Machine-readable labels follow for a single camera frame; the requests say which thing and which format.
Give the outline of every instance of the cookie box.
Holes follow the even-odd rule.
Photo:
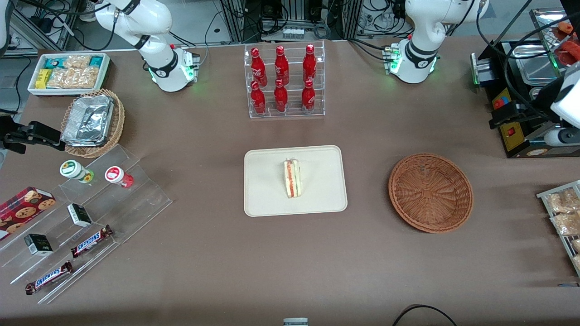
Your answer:
[[[68,55],[83,55],[83,56],[92,56],[92,57],[102,57],[103,60],[101,61],[101,65],[99,68],[99,74],[97,75],[97,80],[95,82],[95,86],[93,88],[72,88],[72,89],[42,89],[36,88],[36,81],[38,78],[38,74],[41,73],[41,70],[45,68],[46,60],[47,59],[56,59],[61,57],[66,57]],[[107,75],[107,69],[109,66],[110,58],[105,53],[101,52],[67,52],[67,53],[48,53],[45,55],[40,56],[38,58],[38,63],[36,68],[34,68],[34,73],[30,78],[30,82],[28,83],[28,91],[36,96],[39,97],[62,97],[62,96],[76,96],[84,93],[88,93],[94,90],[101,89],[105,77]]]
[[[0,205],[0,241],[56,203],[51,193],[28,187]]]

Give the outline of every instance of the shoe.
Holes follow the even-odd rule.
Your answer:
[[[92,2],[91,0],[87,0],[86,2],[86,7],[85,10],[83,12],[91,12],[95,10],[95,3]],[[85,21],[87,23],[90,23],[91,21],[96,21],[97,20],[97,16],[95,16],[95,13],[85,13],[79,16],[79,18],[82,21]]]

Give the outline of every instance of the white tray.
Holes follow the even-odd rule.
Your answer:
[[[300,162],[302,195],[288,198],[284,161]],[[244,211],[248,216],[341,212],[346,209],[342,153],[334,145],[252,150],[244,158]]]
[[[93,57],[103,57],[103,61],[101,62],[101,66],[99,67],[99,74],[97,75],[97,81],[95,82],[95,86],[93,88],[72,88],[72,89],[38,89],[36,88],[36,80],[38,78],[38,73],[40,69],[44,68],[47,59],[54,59],[60,57],[67,57],[69,55],[83,55],[83,56],[93,56]],[[32,95],[36,96],[71,96],[71,95],[80,95],[84,93],[91,92],[93,90],[98,90],[103,85],[105,80],[105,76],[107,75],[107,69],[109,65],[109,61],[111,59],[108,55],[101,52],[78,52],[78,53],[50,53],[46,55],[40,56],[38,58],[38,63],[36,68],[34,68],[34,73],[30,78],[30,82],[28,83],[28,91]]]

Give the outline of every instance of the small black box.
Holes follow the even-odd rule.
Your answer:
[[[42,234],[28,234],[24,237],[24,242],[30,253],[37,256],[48,256],[52,253],[52,247],[48,239]]]
[[[72,203],[67,206],[68,214],[72,218],[72,222],[78,226],[88,227],[92,223],[86,209],[79,204]]]

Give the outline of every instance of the clear acrylic shelf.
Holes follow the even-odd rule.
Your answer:
[[[311,114],[302,112],[302,90],[304,89],[304,80],[302,78],[302,61],[306,54],[306,45],[314,45],[314,56],[316,57],[316,77],[314,79],[314,91],[316,97],[314,98],[314,111]],[[252,105],[252,98],[250,93],[252,89],[250,83],[253,81],[252,75],[252,56],[249,51],[252,48],[260,50],[260,57],[266,65],[266,77],[268,84],[262,88],[262,92],[266,97],[266,114],[257,115]],[[274,70],[274,62],[276,61],[276,49],[268,45],[247,45],[244,50],[244,71],[246,78],[246,93],[248,94],[248,111],[250,118],[299,118],[299,117],[316,117],[326,113],[325,88],[326,88],[326,74],[325,74],[325,49],[324,42],[290,42],[284,43],[284,52],[288,59],[290,69],[290,83],[286,86],[288,91],[288,109],[285,113],[280,113],[276,110],[276,102],[274,100],[274,90],[276,88],[276,71]]]
[[[10,278],[11,284],[22,288],[23,296],[27,296],[24,293],[26,284],[36,281],[70,260],[74,269],[73,274],[62,276],[37,293],[27,296],[38,303],[51,302],[171,204],[172,201],[149,179],[138,162],[139,160],[122,146],[115,146],[87,166],[95,173],[91,183],[66,181],[56,189],[60,191],[56,197],[59,200],[58,205],[45,216],[38,217],[39,221],[34,225],[19,230],[20,234],[15,235],[4,247],[0,252],[0,256],[6,262],[2,266],[2,273]],[[130,188],[122,188],[104,179],[106,169],[113,165],[120,166],[133,176],[135,182]],[[83,228],[73,224],[66,208],[72,202],[86,208],[93,221],[91,226]],[[70,249],[107,224],[114,234],[73,259]],[[23,235],[28,233],[46,235],[54,252],[45,257],[31,255],[23,240]]]

